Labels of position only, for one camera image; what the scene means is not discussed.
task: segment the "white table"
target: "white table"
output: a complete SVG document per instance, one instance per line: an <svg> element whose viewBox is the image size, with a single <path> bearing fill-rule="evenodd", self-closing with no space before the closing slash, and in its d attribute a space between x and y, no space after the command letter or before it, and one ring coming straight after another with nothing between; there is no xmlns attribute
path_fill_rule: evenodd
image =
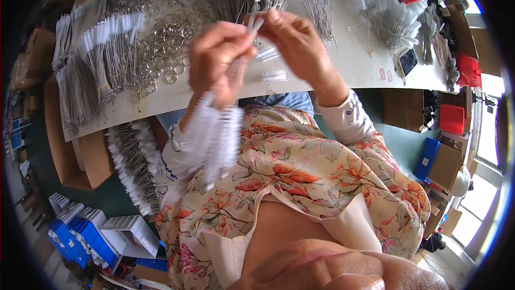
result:
<svg viewBox="0 0 515 290"><path fill-rule="evenodd" d="M417 65L407 76L406 85L403 85L401 76L395 72L394 61L387 55L375 51L370 57L367 52L367 36L365 24L360 24L348 30L349 26L359 23L358 16L350 11L344 0L335 0L333 14L333 29L338 40L340 50L334 44L329 47L331 59L346 83L352 88L365 87L399 87L410 89L428 89L446 91L446 71L438 65L435 58L434 65ZM299 0L291 0L288 11L307 16ZM415 47L415 53L421 60L422 48ZM288 70L282 58L256 63L249 66L246 78L261 76L265 71ZM381 79L380 70L383 69L386 80ZM157 80L157 89L140 102L132 100L129 92L121 93L116 100L100 108L99 115L92 119L83 128L77 137L84 136L112 126L123 124L132 120L150 117L173 110L186 108L191 97L188 85L188 70L179 76L174 84L168 84L164 78ZM297 79L293 73L287 81L250 82L244 83L239 98L268 95L274 93L309 91L312 88L306 82ZM65 140L70 141L67 130L64 130Z"/></svg>

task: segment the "red bag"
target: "red bag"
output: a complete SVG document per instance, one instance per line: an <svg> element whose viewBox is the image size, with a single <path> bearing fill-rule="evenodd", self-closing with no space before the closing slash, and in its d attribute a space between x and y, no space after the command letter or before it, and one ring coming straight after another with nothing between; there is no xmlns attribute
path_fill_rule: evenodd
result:
<svg viewBox="0 0 515 290"><path fill-rule="evenodd" d="M459 71L459 87L481 87L480 63L465 54L456 54L456 68Z"/></svg>

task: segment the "blue jeans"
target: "blue jeans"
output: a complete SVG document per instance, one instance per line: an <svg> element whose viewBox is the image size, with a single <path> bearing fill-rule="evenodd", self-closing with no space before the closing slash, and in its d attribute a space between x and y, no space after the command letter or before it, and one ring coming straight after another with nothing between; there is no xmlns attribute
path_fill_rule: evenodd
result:
<svg viewBox="0 0 515 290"><path fill-rule="evenodd" d="M299 109L310 115L312 119L314 119L315 115L313 104L307 91L262 95L259 97L240 99L238 101L238 106L241 108L248 105L283 106L292 109ZM158 114L156 117L161 123L161 126L163 126L163 128L168 132L170 126L176 124L185 112L186 109L175 110Z"/></svg>

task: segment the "white long sleeve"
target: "white long sleeve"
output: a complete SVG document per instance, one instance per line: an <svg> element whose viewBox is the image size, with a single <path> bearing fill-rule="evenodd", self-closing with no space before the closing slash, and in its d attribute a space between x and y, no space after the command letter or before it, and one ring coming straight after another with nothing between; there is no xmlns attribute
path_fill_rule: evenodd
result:
<svg viewBox="0 0 515 290"><path fill-rule="evenodd" d="M161 208L166 205L177 205L186 194L191 179L200 170L199 166L191 166L186 160L189 152L180 150L183 133L178 124L172 125L170 139L166 143L157 165L155 183L159 193Z"/></svg>
<svg viewBox="0 0 515 290"><path fill-rule="evenodd" d="M343 145L364 140L376 131L354 90L349 90L349 97L339 106L317 108L334 137Z"/></svg>

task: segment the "floor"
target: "floor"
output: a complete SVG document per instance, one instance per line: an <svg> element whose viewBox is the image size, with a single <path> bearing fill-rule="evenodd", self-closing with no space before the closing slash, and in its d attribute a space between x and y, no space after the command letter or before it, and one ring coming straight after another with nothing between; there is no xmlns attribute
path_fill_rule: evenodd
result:
<svg viewBox="0 0 515 290"><path fill-rule="evenodd" d="M426 137L435 138L439 130L419 134L404 129L384 125L382 121L382 101L379 89L356 90L363 107L376 124L376 129L383 133L387 147L409 176L415 168ZM321 130L332 136L320 116L315 117ZM40 184L43 195L50 196L58 192L71 201L78 201L87 207L102 209L107 217L134 215L138 210L132 205L117 175L108 178L99 188L93 191L82 191L63 187L55 171L50 154L43 108L31 116L33 125L27 127L25 144L30 167Z"/></svg>

